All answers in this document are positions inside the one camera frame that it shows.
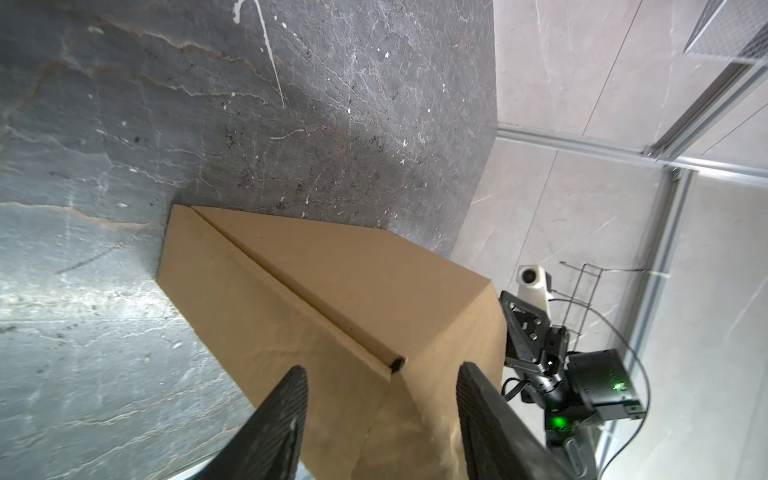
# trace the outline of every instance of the dark marble countertop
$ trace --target dark marble countertop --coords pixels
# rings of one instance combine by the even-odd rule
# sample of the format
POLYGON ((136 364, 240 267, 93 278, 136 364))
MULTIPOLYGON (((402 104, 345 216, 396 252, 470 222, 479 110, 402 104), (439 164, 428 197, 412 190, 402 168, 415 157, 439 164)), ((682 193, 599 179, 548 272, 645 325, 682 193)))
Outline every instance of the dark marble countertop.
POLYGON ((0 8, 9 478, 162 478, 249 416, 154 283, 172 204, 451 253, 495 135, 491 0, 0 8))

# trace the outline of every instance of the black cable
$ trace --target black cable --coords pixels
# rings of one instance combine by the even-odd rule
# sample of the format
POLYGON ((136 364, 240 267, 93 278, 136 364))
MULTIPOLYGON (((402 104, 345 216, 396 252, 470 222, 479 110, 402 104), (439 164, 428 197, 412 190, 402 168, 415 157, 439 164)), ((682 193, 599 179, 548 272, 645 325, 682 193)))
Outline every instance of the black cable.
POLYGON ((646 386, 646 388, 648 390, 648 400, 646 401, 646 406, 645 406, 645 416, 643 417, 642 420, 640 420, 640 425, 637 427, 637 430, 634 431, 634 433, 629 438, 629 440, 627 440, 626 443, 624 443, 621 446, 621 448, 618 449, 616 451, 616 453, 614 453, 614 455, 611 457, 611 459, 608 460, 608 463, 606 463, 605 466, 603 467, 603 469, 600 470, 600 474, 598 475, 598 480, 599 480, 600 478, 603 478, 603 475, 605 474, 605 471, 608 470, 608 467, 611 466, 611 463, 616 459, 616 457, 618 457, 619 454, 622 453, 625 448, 627 448, 627 445, 632 443, 632 440, 634 440, 635 437, 637 437, 637 434, 640 433, 640 430, 643 429, 643 425, 645 425, 645 420, 648 418, 648 412, 650 411, 650 380, 648 379, 648 373, 645 371, 645 367, 643 366, 643 363, 640 361, 640 356, 637 354, 637 352, 634 351, 634 349, 631 346, 629 346, 629 342, 624 338, 624 336, 622 336, 619 333, 619 331, 616 329, 616 327, 613 326, 611 324, 611 322, 608 321, 607 318, 602 316, 602 314, 600 314, 600 312, 598 312, 597 310, 595 310, 591 306, 587 305, 586 303, 579 302, 578 300, 565 299, 565 298, 553 298, 553 299, 550 299, 549 301, 550 302, 571 302, 571 303, 576 303, 577 305, 584 307, 588 311, 590 311, 590 312, 594 313, 595 315, 597 315, 598 318, 603 320, 603 322, 606 325, 608 325, 608 328, 610 328, 611 331, 613 331, 613 333, 617 337, 619 337, 619 340, 621 340, 621 342, 624 344, 624 346, 627 347, 627 350, 632 352, 632 356, 634 357, 634 361, 637 362, 637 366, 640 367, 640 371, 643 373, 643 380, 645 381, 645 386, 646 386))
POLYGON ((518 377, 516 377, 516 376, 511 376, 511 377, 509 377, 508 379, 506 379, 506 380, 504 381, 504 385, 502 385, 502 396, 503 396, 503 397, 506 397, 506 396, 507 396, 507 394, 506 394, 506 393, 504 393, 504 391, 507 389, 507 385, 508 385, 508 384, 509 384, 509 383, 510 383, 512 380, 517 380, 518 382, 520 382, 520 381, 521 381, 521 380, 520 380, 518 377))
POLYGON ((506 400, 507 402, 509 402, 510 400, 512 400, 512 399, 513 399, 514 397, 516 397, 516 396, 517 396, 517 394, 518 394, 518 393, 520 393, 520 392, 521 392, 521 391, 522 391, 522 390, 523 390, 523 389, 524 389, 524 388, 525 388, 525 387, 526 387, 526 386, 527 386, 527 385, 528 385, 530 382, 531 382, 531 381, 530 381, 530 380, 528 380, 528 379, 524 379, 524 380, 521 380, 520 382, 518 382, 518 384, 517 384, 517 385, 515 385, 515 387, 514 387, 512 390, 510 390, 510 391, 509 391, 509 393, 507 393, 507 394, 504 396, 504 400, 506 400))

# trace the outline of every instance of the green led light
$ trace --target green led light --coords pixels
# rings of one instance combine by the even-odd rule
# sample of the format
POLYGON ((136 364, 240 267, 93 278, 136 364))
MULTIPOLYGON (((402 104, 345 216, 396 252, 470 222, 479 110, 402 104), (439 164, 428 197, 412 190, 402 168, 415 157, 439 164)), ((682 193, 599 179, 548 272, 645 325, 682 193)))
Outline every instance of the green led light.
POLYGON ((552 419, 552 426, 556 429, 566 429, 568 428, 568 420, 563 417, 554 417, 552 419))

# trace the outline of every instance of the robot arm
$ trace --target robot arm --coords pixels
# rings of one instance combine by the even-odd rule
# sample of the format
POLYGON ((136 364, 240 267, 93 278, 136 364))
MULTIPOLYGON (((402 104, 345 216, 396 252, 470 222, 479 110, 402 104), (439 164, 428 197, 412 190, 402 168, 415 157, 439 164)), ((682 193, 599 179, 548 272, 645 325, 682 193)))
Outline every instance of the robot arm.
POLYGON ((643 406, 615 349, 568 352, 570 333, 552 326, 551 277, 521 266, 518 295, 502 292, 507 322, 505 365, 515 369, 524 402, 545 412, 546 447, 577 478, 596 480, 594 452, 608 420, 641 419, 643 406))

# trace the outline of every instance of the cardboard box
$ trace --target cardboard box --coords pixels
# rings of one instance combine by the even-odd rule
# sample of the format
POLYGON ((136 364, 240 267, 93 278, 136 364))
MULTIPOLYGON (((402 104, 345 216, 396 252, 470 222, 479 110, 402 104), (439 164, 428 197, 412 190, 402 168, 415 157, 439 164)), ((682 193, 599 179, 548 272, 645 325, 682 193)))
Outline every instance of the cardboard box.
POLYGON ((293 365, 318 480, 464 478, 464 361, 501 385, 491 281, 385 230, 175 206, 157 282, 254 404, 293 365))

